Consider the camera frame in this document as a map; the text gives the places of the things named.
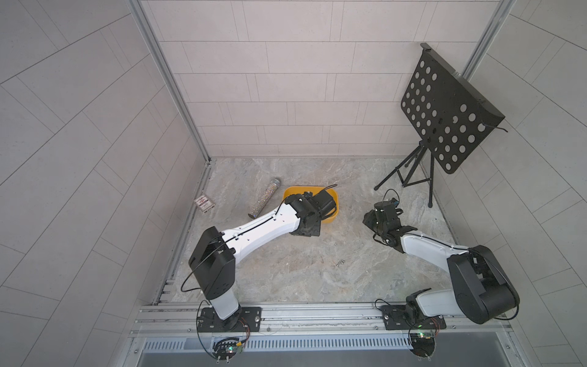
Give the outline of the yellow plastic storage box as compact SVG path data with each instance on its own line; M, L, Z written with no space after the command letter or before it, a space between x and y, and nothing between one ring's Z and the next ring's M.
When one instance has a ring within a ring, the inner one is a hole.
M337 184L332 184L327 187L319 187L319 186L292 186L287 188L284 191L283 198L287 198L290 195L294 194L304 194L306 192L313 194L316 197L320 191L325 190L330 197L332 197L331 203L327 203L321 206L321 213L323 215L322 222L323 223L331 223L335 220L336 216L338 215L339 210L339 197L335 188Z

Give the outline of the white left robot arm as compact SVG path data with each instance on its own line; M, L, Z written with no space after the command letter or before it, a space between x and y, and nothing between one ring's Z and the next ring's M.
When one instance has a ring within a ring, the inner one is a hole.
M235 296L236 266L256 249L286 234L318 236L322 221L336 210L333 203L325 209L312 194L286 197L270 213L235 229L206 229L191 257L191 276L197 289L223 322L236 323L242 307Z

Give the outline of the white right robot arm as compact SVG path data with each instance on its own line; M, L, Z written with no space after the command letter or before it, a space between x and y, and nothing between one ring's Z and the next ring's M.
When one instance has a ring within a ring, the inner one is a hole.
M377 243L423 259L450 277L449 289L428 288L406 298L409 324L447 315L465 316L475 324L484 324L492 319L508 321L502 315L509 310L518 315L520 296L489 248L458 247L413 226L403 226L392 206L370 210L364 215L363 224L373 232Z

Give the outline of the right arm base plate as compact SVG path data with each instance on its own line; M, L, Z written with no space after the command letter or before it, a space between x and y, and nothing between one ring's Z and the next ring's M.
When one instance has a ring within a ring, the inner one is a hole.
M445 330L446 321L441 316L427 317L409 304L383 304L377 306L382 313L386 330Z

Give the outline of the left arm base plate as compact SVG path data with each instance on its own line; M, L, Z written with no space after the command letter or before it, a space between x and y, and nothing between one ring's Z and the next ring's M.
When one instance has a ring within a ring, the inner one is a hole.
M223 320L212 307L205 307L197 318L197 330L204 333L258 332L261 316L261 307L240 307L236 313Z

